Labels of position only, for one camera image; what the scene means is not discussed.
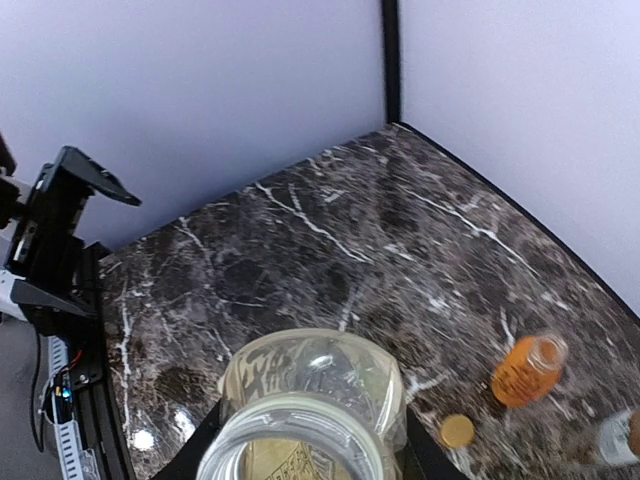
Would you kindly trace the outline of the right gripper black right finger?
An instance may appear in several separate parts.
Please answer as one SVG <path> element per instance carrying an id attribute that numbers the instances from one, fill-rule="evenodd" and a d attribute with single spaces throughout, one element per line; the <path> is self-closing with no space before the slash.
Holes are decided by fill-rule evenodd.
<path id="1" fill-rule="evenodd" d="M 447 458 L 410 407 L 407 408 L 405 478 L 408 480 L 463 480 L 463 474 Z"/>

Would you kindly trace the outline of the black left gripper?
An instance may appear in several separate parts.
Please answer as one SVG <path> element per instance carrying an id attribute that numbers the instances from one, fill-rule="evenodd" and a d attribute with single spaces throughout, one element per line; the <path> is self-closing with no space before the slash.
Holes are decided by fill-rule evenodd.
<path id="1" fill-rule="evenodd" d="M 10 316 L 27 320 L 27 308 L 93 318 L 88 304 L 69 298 L 84 242 L 75 230 L 95 190 L 139 207 L 142 201 L 80 149 L 63 146 L 34 185 L 4 178 L 4 298 Z"/>

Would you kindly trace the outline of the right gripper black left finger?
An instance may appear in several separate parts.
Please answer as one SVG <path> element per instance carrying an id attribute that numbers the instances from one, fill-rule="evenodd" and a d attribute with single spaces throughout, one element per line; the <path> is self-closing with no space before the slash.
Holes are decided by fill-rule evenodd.
<path id="1" fill-rule="evenodd" d="M 158 473 L 158 480 L 195 480 L 199 464 L 221 430 L 218 401 L 176 456 Z"/>

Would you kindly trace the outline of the orange bottle cap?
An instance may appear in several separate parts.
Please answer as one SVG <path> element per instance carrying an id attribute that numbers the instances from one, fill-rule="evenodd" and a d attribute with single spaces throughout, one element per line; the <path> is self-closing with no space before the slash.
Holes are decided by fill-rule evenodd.
<path id="1" fill-rule="evenodd" d="M 463 448 L 475 437 L 475 427 L 471 419 L 462 414 L 446 417 L 440 426 L 440 442 L 450 449 Z"/>

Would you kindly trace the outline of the beige label tea bottle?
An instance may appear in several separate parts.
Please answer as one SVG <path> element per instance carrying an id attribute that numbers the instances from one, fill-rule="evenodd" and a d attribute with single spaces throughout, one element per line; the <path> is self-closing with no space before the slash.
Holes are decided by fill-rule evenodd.
<path id="1" fill-rule="evenodd" d="M 219 382 L 221 429 L 199 479 L 399 479 L 396 359 L 354 334 L 301 328 L 242 347 Z"/>

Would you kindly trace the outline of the orange juice bottle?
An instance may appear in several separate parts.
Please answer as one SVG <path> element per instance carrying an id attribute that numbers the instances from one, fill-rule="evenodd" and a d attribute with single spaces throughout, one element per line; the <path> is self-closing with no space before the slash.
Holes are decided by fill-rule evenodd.
<path id="1" fill-rule="evenodd" d="M 494 397 L 508 408 L 539 400 L 561 378 L 568 351 L 565 340 L 553 332 L 521 338 L 493 373 Z"/>

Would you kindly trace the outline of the brown drink bottle white label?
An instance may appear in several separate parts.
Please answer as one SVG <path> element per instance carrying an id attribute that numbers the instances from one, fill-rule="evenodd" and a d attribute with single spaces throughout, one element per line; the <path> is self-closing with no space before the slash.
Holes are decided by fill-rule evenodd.
<path id="1" fill-rule="evenodd" d="M 610 466 L 639 462 L 639 411 L 626 409 L 606 419 L 597 433 L 600 462 Z"/>

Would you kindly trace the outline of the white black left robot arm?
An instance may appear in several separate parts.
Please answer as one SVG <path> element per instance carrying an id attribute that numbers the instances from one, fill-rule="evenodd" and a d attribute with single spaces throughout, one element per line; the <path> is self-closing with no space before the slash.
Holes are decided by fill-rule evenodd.
<path id="1" fill-rule="evenodd" d="M 33 185 L 13 177 L 16 167 L 2 142 L 1 311 L 31 323 L 38 311 L 94 317 L 94 309 L 72 294 L 84 249 L 76 227 L 97 193 L 135 207 L 141 200 L 77 147 L 62 147 Z"/>

